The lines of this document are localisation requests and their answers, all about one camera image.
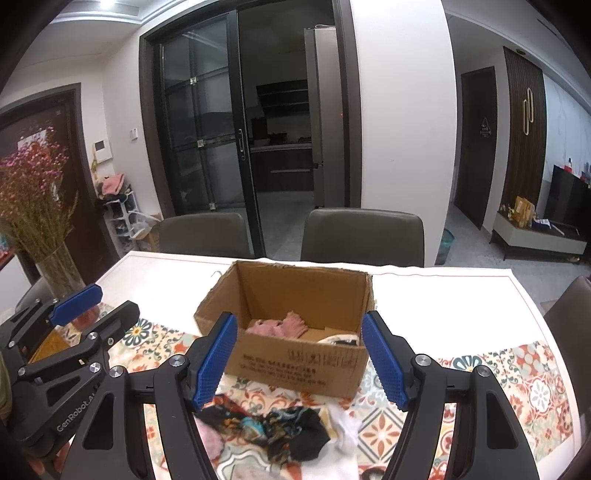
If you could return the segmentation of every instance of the metal screw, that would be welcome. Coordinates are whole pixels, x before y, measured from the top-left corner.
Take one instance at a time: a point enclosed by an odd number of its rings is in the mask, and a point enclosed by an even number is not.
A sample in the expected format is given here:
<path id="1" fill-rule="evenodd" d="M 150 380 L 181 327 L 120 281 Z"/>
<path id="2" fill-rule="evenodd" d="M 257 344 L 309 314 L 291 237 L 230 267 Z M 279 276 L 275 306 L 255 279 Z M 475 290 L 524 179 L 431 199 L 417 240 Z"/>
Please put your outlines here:
<path id="1" fill-rule="evenodd" d="M 168 359 L 168 363 L 173 367 L 180 367 L 185 361 L 184 355 L 173 355 Z"/>
<path id="2" fill-rule="evenodd" d="M 478 372 L 478 375 L 480 375 L 481 377 L 490 377 L 492 373 L 491 369 L 485 367 L 484 365 L 478 365 L 478 367 L 476 367 L 476 371 Z"/>
<path id="3" fill-rule="evenodd" d="M 417 355 L 414 358 L 414 360 L 416 361 L 416 363 L 421 365 L 421 367 L 426 367 L 427 365 L 431 365 L 431 358 L 428 355 L 423 355 L 422 353 Z"/>
<path id="4" fill-rule="evenodd" d="M 117 378 L 123 375 L 123 372 L 125 372 L 125 368 L 123 368 L 121 365 L 115 365 L 113 368 L 111 368 L 111 370 L 109 370 L 109 376 Z"/>

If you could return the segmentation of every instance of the black cloth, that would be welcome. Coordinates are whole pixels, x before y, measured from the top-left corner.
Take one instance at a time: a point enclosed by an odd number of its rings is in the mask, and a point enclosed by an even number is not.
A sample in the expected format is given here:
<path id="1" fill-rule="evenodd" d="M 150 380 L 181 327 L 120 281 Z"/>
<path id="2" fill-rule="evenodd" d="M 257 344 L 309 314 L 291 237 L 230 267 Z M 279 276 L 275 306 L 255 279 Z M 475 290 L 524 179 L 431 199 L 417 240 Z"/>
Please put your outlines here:
<path id="1" fill-rule="evenodd" d="M 203 423 L 217 431 L 240 435 L 267 450 L 274 463 L 305 462 L 318 457 L 330 437 L 315 410 L 308 407 L 272 409 L 267 415 L 251 415 L 225 395 L 197 412 Z"/>

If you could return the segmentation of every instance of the television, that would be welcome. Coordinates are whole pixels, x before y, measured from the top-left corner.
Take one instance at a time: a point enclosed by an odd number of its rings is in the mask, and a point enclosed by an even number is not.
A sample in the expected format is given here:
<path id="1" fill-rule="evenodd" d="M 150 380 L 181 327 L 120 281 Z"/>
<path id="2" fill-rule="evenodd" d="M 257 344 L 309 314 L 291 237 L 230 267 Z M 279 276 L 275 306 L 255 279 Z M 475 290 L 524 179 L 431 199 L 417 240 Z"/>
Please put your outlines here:
<path id="1" fill-rule="evenodd" d="M 581 235 L 591 233 L 591 190 L 580 178 L 554 166 L 544 216 L 555 223 L 577 228 Z"/>

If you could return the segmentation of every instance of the wooden wall panel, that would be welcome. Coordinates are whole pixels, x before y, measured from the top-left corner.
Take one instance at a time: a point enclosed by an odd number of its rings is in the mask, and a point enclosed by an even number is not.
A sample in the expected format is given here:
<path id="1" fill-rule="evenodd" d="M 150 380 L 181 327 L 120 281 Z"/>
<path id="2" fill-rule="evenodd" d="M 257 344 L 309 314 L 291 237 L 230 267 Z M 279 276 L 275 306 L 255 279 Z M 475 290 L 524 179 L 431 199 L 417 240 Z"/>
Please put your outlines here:
<path id="1" fill-rule="evenodd" d="M 514 206 L 517 196 L 538 203 L 546 152 L 546 95 L 542 71 L 519 54 L 505 48 L 509 77 L 511 125 L 509 158 L 501 203 Z M 529 135 L 523 129 L 523 100 L 533 94 L 534 122 Z"/>

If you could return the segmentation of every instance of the cardboard box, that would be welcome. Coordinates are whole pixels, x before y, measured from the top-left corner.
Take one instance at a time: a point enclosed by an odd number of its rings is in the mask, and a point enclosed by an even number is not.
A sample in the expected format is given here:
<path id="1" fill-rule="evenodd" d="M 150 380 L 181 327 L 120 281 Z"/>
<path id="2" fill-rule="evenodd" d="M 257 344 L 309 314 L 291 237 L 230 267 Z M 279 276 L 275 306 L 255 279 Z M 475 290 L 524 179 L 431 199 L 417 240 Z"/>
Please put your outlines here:
<path id="1" fill-rule="evenodd" d="M 368 361 L 364 346 L 318 340 L 335 333 L 361 337 L 361 320 L 373 309 L 371 276 L 323 267 L 234 262 L 195 313 L 202 334 L 221 312 L 232 312 L 238 340 L 225 372 L 276 387 L 353 397 Z M 254 320 L 283 319 L 293 310 L 309 327 L 299 339 L 246 333 Z"/>

